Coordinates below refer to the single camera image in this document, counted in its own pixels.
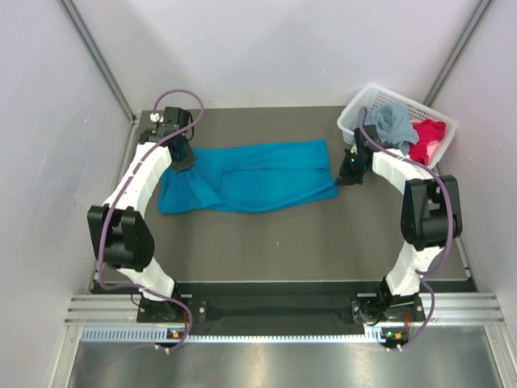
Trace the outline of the bright blue t shirt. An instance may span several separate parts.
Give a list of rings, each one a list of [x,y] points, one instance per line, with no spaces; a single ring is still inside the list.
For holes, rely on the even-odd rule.
[[[197,148],[194,154],[190,169],[162,174],[160,213],[265,213],[338,196],[323,139]]]

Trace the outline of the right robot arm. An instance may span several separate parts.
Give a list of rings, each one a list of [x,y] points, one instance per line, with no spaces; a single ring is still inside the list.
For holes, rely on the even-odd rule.
[[[374,314],[376,320],[394,320],[417,310],[421,282],[435,258],[444,261],[452,241],[463,229],[459,185],[451,175],[437,175],[400,150],[385,149],[373,125],[354,131],[355,145],[346,150],[336,184],[361,184],[372,172],[386,179],[402,194],[403,245],[393,269],[383,278],[372,305],[362,303],[358,319]]]

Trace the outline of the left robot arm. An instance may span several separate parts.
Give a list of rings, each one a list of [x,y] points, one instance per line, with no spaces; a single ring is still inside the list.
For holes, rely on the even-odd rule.
[[[141,295],[141,323],[188,322],[176,281],[154,257],[155,241],[145,223],[145,211],[166,171],[192,167],[196,158],[183,128],[193,122],[182,108],[165,108],[150,116],[152,126],[139,137],[134,157],[115,191],[87,213],[98,268],[126,276]]]

